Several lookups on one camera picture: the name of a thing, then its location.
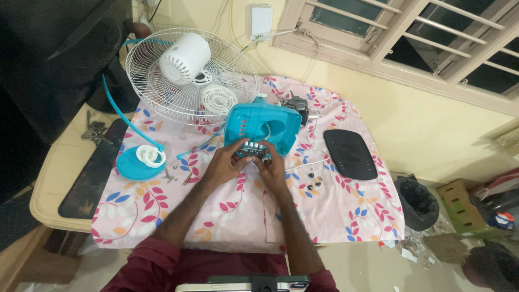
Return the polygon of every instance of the white wire fan guard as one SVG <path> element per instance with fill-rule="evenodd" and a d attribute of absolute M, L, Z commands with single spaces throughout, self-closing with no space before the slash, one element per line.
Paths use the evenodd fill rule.
<path fill-rule="evenodd" d="M 166 79 L 159 59 L 185 33 L 196 33 L 211 49 L 211 59 L 197 79 L 177 85 Z M 156 32 L 136 44 L 126 58 L 126 73 L 139 97 L 158 114 L 187 125 L 211 125 L 225 122 L 227 113 L 214 113 L 202 104 L 202 92 L 211 85 L 224 86 L 237 97 L 238 103 L 249 103 L 257 95 L 259 78 L 240 49 L 213 33 L 175 28 Z"/>

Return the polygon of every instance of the pink tablecloth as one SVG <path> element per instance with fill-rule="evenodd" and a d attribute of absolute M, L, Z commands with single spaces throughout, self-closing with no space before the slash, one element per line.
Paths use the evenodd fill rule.
<path fill-rule="evenodd" d="M 310 237 L 314 243 L 340 243 L 402 239 L 404 218 L 391 177 L 355 105 L 344 97 L 292 79 L 268 76 L 259 89 L 274 103 L 289 90 L 306 98 L 324 116 L 301 127 L 296 144 L 285 156 L 286 168 L 303 166 L 285 174 Z M 178 181 L 166 183 L 159 175 L 149 181 L 129 181 L 114 168 L 92 221 L 92 234 L 100 247 L 132 248 L 146 238 L 202 177 L 215 149 L 223 146 L 220 135 L 178 161 L 175 156 L 213 137 L 219 126 L 186 126 L 176 137 L 168 135 L 172 123 L 143 102 L 132 119 L 147 135 L 166 146 L 167 167 Z M 364 138 L 377 166 L 378 178 L 357 181 L 339 175 L 322 139 L 327 129 L 346 129 Z M 147 144 L 128 128 L 121 151 Z M 191 173 L 188 185 L 182 182 Z M 316 178 L 323 178 L 320 187 Z M 206 201 L 185 239 L 188 248 L 219 251 L 283 252 L 282 217 L 276 201 L 264 187 L 255 165 L 221 186 Z"/>

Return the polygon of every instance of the human hand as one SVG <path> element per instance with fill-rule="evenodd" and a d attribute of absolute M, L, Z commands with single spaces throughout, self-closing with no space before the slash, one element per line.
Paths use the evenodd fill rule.
<path fill-rule="evenodd" d="M 285 160 L 279 155 L 276 147 L 268 141 L 260 141 L 258 144 L 265 146 L 265 152 L 270 153 L 272 163 L 264 163 L 261 159 L 253 157 L 252 161 L 258 167 L 259 175 L 268 189 L 279 197 L 289 193 L 285 181 Z"/>
<path fill-rule="evenodd" d="M 231 179 L 237 178 L 241 170 L 252 160 L 252 157 L 240 158 L 236 150 L 249 139 L 241 138 L 233 144 L 219 148 L 206 169 L 201 182 L 218 187 Z"/>

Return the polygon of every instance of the yellow wall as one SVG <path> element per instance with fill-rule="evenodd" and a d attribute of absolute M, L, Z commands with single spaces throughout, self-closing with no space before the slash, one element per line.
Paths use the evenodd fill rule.
<path fill-rule="evenodd" d="M 224 1 L 163 0 L 155 16 L 157 29 L 166 24 L 214 32 Z M 230 29 L 230 7 L 222 15 L 218 34 L 239 47 L 250 42 L 250 4 L 274 7 L 275 30 L 285 1 L 234 0 L 233 25 L 239 43 Z M 519 119 L 274 48 L 270 42 L 260 43 L 257 51 L 248 50 L 246 55 L 261 75 L 279 74 L 352 100 L 392 171 L 414 172 L 419 178 L 438 182 L 457 178 L 485 181 L 519 166 L 489 141 L 519 126 Z"/>

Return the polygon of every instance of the blue plastic housing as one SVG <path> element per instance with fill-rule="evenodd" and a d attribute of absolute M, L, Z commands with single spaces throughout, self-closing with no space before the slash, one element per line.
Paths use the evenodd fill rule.
<path fill-rule="evenodd" d="M 300 126 L 301 115 L 295 110 L 268 104 L 263 98 L 256 97 L 252 103 L 240 103 L 231 108 L 225 123 L 224 145 L 242 137 L 258 142 L 268 136 L 266 140 L 284 156 L 294 145 Z"/>

